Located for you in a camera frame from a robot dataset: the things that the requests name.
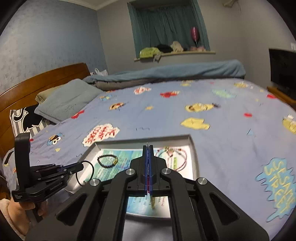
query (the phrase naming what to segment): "bracelet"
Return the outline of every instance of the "bracelet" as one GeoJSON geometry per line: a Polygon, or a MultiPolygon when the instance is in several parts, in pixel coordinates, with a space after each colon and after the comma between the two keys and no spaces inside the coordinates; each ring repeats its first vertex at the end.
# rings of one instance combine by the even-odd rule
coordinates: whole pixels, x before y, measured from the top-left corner
{"type": "Polygon", "coordinates": [[[180,152],[183,152],[183,153],[185,154],[183,164],[182,164],[181,166],[175,168],[174,171],[180,171],[181,168],[186,164],[186,162],[187,162],[187,153],[186,153],[186,151],[183,150],[182,148],[175,149],[175,148],[170,148],[170,147],[168,147],[168,146],[166,146],[166,147],[162,147],[162,148],[160,148],[160,149],[157,150],[157,152],[156,152],[155,155],[157,155],[157,153],[159,153],[161,150],[164,150],[164,151],[163,151],[162,153],[160,153],[160,154],[158,155],[158,157],[160,157],[164,152],[166,152],[167,155],[169,156],[169,157],[168,157],[168,160],[167,160],[167,166],[168,166],[168,162],[169,162],[170,158],[173,157],[174,152],[177,152],[179,155],[181,155],[180,152]]]}
{"type": "Polygon", "coordinates": [[[111,167],[114,167],[114,166],[118,163],[118,158],[117,158],[117,156],[115,156],[115,155],[113,155],[113,154],[105,154],[105,155],[101,155],[101,156],[98,157],[98,163],[99,163],[99,164],[101,165],[101,167],[103,167],[103,168],[111,168],[111,167]],[[104,164],[102,164],[102,163],[100,162],[100,158],[102,158],[102,157],[107,157],[107,156],[110,156],[110,157],[115,158],[111,165],[104,165],[104,164]]]}

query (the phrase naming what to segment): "television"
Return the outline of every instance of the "television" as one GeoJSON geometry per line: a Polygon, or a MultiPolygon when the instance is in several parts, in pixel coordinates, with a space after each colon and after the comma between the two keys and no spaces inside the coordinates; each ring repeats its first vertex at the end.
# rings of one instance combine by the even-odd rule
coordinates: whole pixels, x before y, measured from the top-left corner
{"type": "Polygon", "coordinates": [[[269,49],[271,81],[285,94],[296,98],[296,52],[269,49]]]}

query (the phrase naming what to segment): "human hand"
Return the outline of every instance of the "human hand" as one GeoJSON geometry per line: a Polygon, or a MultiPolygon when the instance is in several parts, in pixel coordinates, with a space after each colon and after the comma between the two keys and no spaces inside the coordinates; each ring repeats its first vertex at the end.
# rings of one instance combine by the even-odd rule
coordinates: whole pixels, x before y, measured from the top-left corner
{"type": "MultiPolygon", "coordinates": [[[[11,198],[7,211],[11,221],[14,226],[20,231],[21,234],[26,235],[30,228],[30,220],[26,215],[26,210],[31,210],[35,208],[35,203],[33,202],[15,202],[11,198]]],[[[42,202],[38,209],[39,216],[47,215],[47,202],[42,202]]]]}

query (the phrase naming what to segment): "curtain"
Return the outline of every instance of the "curtain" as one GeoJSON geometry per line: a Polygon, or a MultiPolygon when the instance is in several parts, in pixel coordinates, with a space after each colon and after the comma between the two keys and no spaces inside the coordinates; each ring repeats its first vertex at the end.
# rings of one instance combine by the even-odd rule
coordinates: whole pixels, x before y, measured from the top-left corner
{"type": "Polygon", "coordinates": [[[145,47],[171,45],[173,41],[178,41],[187,49],[195,46],[190,32],[194,26],[198,27],[200,32],[198,46],[203,45],[206,50],[210,50],[205,23],[196,0],[183,6],[145,10],[138,10],[128,3],[128,9],[137,57],[145,47]]]}
{"type": "Polygon", "coordinates": [[[190,5],[192,6],[194,17],[197,22],[197,28],[200,32],[200,42],[206,50],[210,51],[209,39],[207,37],[207,28],[205,27],[205,22],[203,20],[202,12],[200,11],[197,0],[191,0],[190,5]]]}

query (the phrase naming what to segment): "metal screw cap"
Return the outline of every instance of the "metal screw cap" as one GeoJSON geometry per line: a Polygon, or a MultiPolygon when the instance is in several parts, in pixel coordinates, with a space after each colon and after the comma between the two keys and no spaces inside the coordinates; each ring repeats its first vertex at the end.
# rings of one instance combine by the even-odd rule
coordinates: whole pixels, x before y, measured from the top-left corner
{"type": "Polygon", "coordinates": [[[169,169],[169,168],[164,168],[164,169],[161,170],[161,172],[162,172],[163,174],[167,175],[167,174],[170,174],[172,171],[171,171],[171,169],[169,169]]]}
{"type": "Polygon", "coordinates": [[[200,185],[205,185],[207,184],[207,179],[205,179],[204,177],[200,177],[197,182],[200,184],[200,185]]]}
{"type": "Polygon", "coordinates": [[[100,183],[100,180],[99,180],[99,179],[96,179],[96,178],[91,179],[91,180],[89,181],[89,184],[92,185],[92,186],[98,186],[99,183],[100,183]]]}
{"type": "Polygon", "coordinates": [[[133,175],[133,174],[135,174],[135,170],[132,169],[132,168],[129,168],[129,169],[126,170],[126,174],[127,175],[133,175]]]}

